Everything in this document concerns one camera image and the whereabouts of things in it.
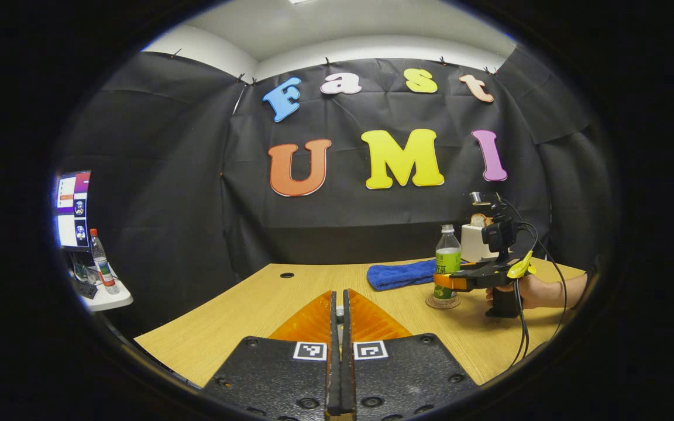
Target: blue letter f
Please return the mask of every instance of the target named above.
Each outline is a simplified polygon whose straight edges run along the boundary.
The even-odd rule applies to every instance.
[[[300,97],[300,92],[294,86],[299,83],[300,79],[291,77],[262,98],[263,101],[268,101],[272,109],[275,110],[275,123],[281,122],[283,118],[288,117],[298,109],[298,103],[291,103],[289,99]]]

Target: hand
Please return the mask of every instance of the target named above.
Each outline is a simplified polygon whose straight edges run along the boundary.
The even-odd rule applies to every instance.
[[[524,309],[536,309],[538,307],[558,307],[563,306],[563,298],[559,296],[561,291],[561,285],[559,283],[548,283],[543,282],[535,275],[527,275],[522,277],[517,282],[519,282],[519,294],[522,297],[522,308]],[[508,285],[497,286],[499,291],[513,291],[514,283]],[[487,299],[487,304],[493,306],[493,289],[488,288],[485,290],[485,299]]]

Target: white wall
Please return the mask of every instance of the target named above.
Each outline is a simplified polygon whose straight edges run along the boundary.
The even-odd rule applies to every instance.
[[[514,51],[514,45],[508,54]],[[323,64],[329,61],[346,61],[357,58],[420,58],[449,63],[462,64],[476,69],[486,67],[489,70],[501,67],[508,58],[491,51],[436,38],[414,37],[409,35],[369,35],[349,37],[311,44],[279,56],[268,58],[259,63],[254,77],[258,80],[281,74],[289,70]]]
[[[490,70],[501,67],[508,55],[436,38],[410,35],[369,35],[315,43],[288,51],[262,62],[227,40],[193,26],[177,26],[146,46],[143,51],[160,51],[191,58],[223,70],[228,74],[246,74],[247,82],[272,77],[289,70],[323,64],[329,61],[347,61],[357,58],[420,58],[438,61],[441,56],[449,63],[462,64],[476,69]]]
[[[142,51],[158,51],[209,64],[244,80],[251,80],[259,62],[227,40],[197,27],[181,25],[163,34]]]

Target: computer monitor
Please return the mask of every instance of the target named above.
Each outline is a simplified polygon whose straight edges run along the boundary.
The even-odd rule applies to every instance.
[[[90,251],[88,234],[88,187],[90,171],[60,175],[54,199],[54,228],[67,251]]]

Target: white ceiling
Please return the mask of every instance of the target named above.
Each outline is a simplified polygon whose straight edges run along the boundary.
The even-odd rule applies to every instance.
[[[258,61],[343,37],[415,35],[508,56],[503,32],[441,0],[233,0],[185,24],[238,46]]]

